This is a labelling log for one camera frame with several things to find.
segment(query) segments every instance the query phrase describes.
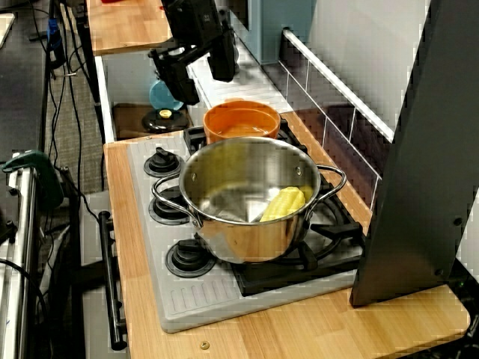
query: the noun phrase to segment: stainless steel pot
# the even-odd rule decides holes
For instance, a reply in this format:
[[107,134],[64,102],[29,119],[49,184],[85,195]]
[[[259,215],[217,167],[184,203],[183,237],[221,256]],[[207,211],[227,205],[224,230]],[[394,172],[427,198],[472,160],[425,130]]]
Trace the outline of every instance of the stainless steel pot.
[[[342,176],[339,185],[319,196],[318,171]],[[180,191],[188,208],[162,197],[161,184],[180,177]],[[191,217],[203,245],[230,263],[273,260],[304,239],[314,207],[338,192],[346,174],[316,165],[294,146],[271,138],[242,137],[216,142],[193,154],[180,174],[159,179],[153,195]],[[259,222],[268,203],[281,188],[296,186],[306,204],[274,221]]]

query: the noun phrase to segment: green clamp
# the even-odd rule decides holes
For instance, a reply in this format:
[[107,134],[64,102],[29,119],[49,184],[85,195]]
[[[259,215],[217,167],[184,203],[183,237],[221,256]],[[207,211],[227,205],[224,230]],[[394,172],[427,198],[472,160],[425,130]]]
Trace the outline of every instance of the green clamp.
[[36,150],[21,153],[1,166],[6,174],[11,174],[21,168],[34,168],[42,192],[40,194],[40,209],[51,210],[61,205],[64,199],[60,181],[48,156]]

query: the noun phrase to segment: wooden counter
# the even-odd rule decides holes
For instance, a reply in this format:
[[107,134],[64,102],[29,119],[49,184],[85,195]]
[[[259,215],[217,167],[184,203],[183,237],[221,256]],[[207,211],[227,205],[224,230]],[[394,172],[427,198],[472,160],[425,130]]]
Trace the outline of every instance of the wooden counter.
[[[332,163],[294,114],[283,114],[318,163]],[[160,328],[126,156],[131,141],[105,146],[123,305],[132,359],[398,358],[460,338],[469,314],[447,286],[352,309],[350,289],[176,334]],[[333,182],[334,174],[327,176]],[[369,225],[370,212],[351,185],[340,199]],[[200,344],[208,342],[202,350]]]
[[87,0],[93,54],[150,49],[170,36],[160,0]]

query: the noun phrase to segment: pot rim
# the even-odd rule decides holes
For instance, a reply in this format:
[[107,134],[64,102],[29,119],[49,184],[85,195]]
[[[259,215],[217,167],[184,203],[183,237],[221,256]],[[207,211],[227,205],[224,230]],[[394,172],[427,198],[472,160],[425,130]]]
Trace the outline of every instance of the pot rim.
[[[209,116],[210,113],[214,112],[214,110],[217,110],[218,108],[229,108],[230,110],[237,110],[239,108],[230,108],[229,106],[231,104],[234,104],[234,103],[237,103],[237,102],[241,102],[241,103],[254,103],[256,105],[261,105],[261,106],[264,106],[266,108],[268,108],[272,113],[275,114],[276,118],[274,118],[276,124],[275,124],[275,128],[272,129],[271,131],[268,131],[267,133],[265,133],[264,135],[262,136],[258,136],[258,137],[268,137],[272,134],[274,134],[275,132],[278,132],[279,131],[279,128],[281,126],[281,115],[279,114],[279,112],[277,112],[273,107],[271,107],[270,105],[267,105],[266,103],[262,103],[262,102],[258,102],[258,101],[251,101],[249,99],[242,99],[242,98],[233,98],[233,99],[227,99],[225,100],[225,102],[223,103],[220,103],[219,105],[216,105],[216,106],[213,106],[210,110],[207,111],[207,113],[204,115],[204,118],[203,118],[203,127],[204,127],[204,130],[205,130],[205,133],[207,135],[207,137],[209,137],[209,133],[212,133],[214,134],[216,137],[218,138],[221,138],[221,141],[223,140],[228,140],[230,139],[231,137],[225,137],[224,135],[221,135],[215,131],[213,131],[211,128],[210,128],[210,124],[209,122],[212,120],[210,118],[208,118],[208,121],[206,121],[207,117]],[[248,110],[254,110],[254,111],[259,111],[258,109],[256,108],[247,108]]]
[[198,159],[199,156],[202,156],[203,153],[207,153],[208,151],[213,150],[215,147],[227,146],[229,143],[236,143],[236,142],[241,143],[241,142],[251,142],[251,141],[257,142],[257,143],[270,142],[270,143],[272,143],[276,146],[280,146],[280,147],[283,147],[283,148],[287,148],[288,150],[292,150],[295,154],[302,157],[303,160],[308,162],[309,165],[312,168],[317,169],[316,163],[313,161],[313,159],[309,155],[302,152],[300,149],[294,147],[292,144],[288,144],[287,142],[279,141],[279,140],[276,140],[276,139],[273,139],[273,138],[268,138],[268,137],[235,137],[235,138],[228,138],[228,139],[225,139],[225,140],[222,140],[222,141],[214,142],[214,143],[209,144],[205,147],[202,147],[200,150],[193,153],[193,155],[190,156],[188,158],[188,160],[185,162],[185,166],[183,167],[182,171],[180,172],[180,178],[179,178],[180,192],[181,192],[183,198],[185,199],[187,205],[192,207],[194,212],[196,212],[197,214],[202,215],[202,216],[204,216],[208,219],[211,219],[211,220],[214,220],[214,221],[220,221],[220,222],[227,223],[227,224],[233,224],[233,225],[237,225],[237,226],[258,226],[258,225],[272,224],[272,223],[276,223],[276,222],[279,222],[279,221],[284,221],[284,220],[292,218],[296,215],[300,215],[302,212],[306,211],[311,206],[311,204],[317,199],[317,197],[320,193],[320,188],[321,188],[321,176],[320,176],[319,169],[317,169],[318,185],[314,189],[313,194],[311,195],[311,198],[309,198],[308,202],[306,202],[303,207],[301,207],[300,209],[298,209],[297,211],[295,211],[295,212],[293,212],[289,215],[285,215],[284,217],[273,219],[271,221],[265,221],[265,222],[237,222],[237,221],[229,221],[227,219],[216,217],[214,215],[209,215],[209,214],[201,211],[191,201],[191,199],[188,197],[188,195],[186,193],[185,185],[184,185],[184,179],[185,179],[185,173],[186,173],[185,169],[188,168],[190,163],[195,162]]

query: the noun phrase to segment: corn cob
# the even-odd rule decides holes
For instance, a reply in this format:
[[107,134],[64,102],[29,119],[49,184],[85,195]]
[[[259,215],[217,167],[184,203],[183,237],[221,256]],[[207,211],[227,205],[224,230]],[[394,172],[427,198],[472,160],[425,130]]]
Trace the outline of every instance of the corn cob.
[[286,187],[272,199],[260,222],[272,221],[297,211],[305,205],[305,195],[297,187]]

